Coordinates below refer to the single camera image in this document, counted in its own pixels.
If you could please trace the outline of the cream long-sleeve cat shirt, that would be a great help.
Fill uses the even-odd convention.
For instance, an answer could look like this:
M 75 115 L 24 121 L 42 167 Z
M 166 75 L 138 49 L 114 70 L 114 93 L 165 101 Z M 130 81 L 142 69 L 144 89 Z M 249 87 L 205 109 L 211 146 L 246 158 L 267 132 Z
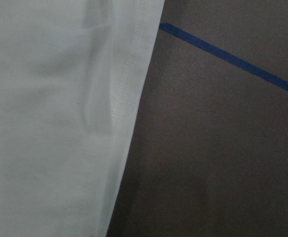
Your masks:
M 0 0 L 0 237 L 104 237 L 162 0 Z

